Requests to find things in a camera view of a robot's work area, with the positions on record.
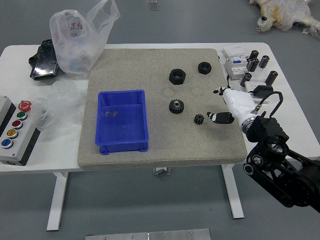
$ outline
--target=blue button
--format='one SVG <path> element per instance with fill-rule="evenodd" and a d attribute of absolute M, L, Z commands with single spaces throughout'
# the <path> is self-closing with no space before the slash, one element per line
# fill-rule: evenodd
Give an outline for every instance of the blue button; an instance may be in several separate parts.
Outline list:
<path fill-rule="evenodd" d="M 5 139 L 2 141 L 1 143 L 1 146 L 4 148 L 4 149 L 9 149 L 12 147 L 12 145 L 14 144 L 14 142 L 10 139 Z"/>

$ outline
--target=red button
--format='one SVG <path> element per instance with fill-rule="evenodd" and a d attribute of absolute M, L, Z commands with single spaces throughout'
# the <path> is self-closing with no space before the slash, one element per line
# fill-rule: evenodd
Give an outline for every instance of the red button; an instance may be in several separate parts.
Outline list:
<path fill-rule="evenodd" d="M 20 102 L 18 109 L 20 111 L 25 112 L 25 113 L 29 112 L 31 110 L 31 102 L 29 102 L 29 101 Z"/>
<path fill-rule="evenodd" d="M 23 123 L 22 121 L 20 120 L 15 120 L 11 126 L 14 128 L 14 129 L 20 129 L 22 127 Z"/>

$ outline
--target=cable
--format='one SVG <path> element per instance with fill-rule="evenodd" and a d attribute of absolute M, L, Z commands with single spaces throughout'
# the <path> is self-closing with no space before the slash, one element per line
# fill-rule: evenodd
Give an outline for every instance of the cable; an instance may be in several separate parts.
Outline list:
<path fill-rule="evenodd" d="M 230 85 L 229 85 L 229 75 L 226 76 L 226 83 L 227 83 L 227 88 L 230 89 L 231 87 L 230 87 Z"/>
<path fill-rule="evenodd" d="M 279 95 L 279 102 L 278 104 L 275 106 L 275 108 L 272 110 L 272 112 L 270 113 L 270 116 L 269 118 L 271 118 L 271 116 L 273 114 L 275 114 L 275 112 L 278 110 L 278 108 L 280 107 L 280 105 L 282 104 L 282 102 L 284 101 L 284 96 L 282 95 L 282 93 L 280 91 L 273 91 L 273 92 L 270 92 L 267 96 L 265 96 L 259 103 L 259 105 L 262 105 L 262 103 L 268 98 L 270 97 L 271 95 L 273 94 L 278 94 Z"/>

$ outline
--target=beige mat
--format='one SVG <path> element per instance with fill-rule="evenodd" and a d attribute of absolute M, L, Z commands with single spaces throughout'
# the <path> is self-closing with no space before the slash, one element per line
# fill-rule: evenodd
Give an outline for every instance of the beige mat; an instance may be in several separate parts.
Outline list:
<path fill-rule="evenodd" d="M 203 75 L 198 64 L 209 62 L 212 71 Z M 182 85 L 169 81 L 172 69 L 182 69 Z M 225 86 L 214 49 L 105 49 L 91 70 L 78 151 L 84 170 L 135 169 L 240 163 L 247 151 L 234 121 L 213 123 L 207 112 L 227 112 L 224 100 L 213 90 Z M 149 150 L 100 155 L 95 145 L 97 96 L 101 91 L 145 91 Z M 180 99 L 184 111 L 173 114 L 169 102 Z M 204 115 L 201 125 L 196 114 Z"/>

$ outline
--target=black gear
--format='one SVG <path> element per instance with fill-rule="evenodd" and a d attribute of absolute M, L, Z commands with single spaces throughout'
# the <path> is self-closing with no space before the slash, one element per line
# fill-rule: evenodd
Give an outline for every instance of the black gear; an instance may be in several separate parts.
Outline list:
<path fill-rule="evenodd" d="M 197 114 L 194 117 L 194 123 L 196 123 L 197 125 L 200 125 L 204 122 L 205 118 L 202 114 Z"/>
<path fill-rule="evenodd" d="M 174 99 L 169 103 L 169 110 L 173 114 L 180 114 L 184 111 L 185 104 L 180 99 Z"/>

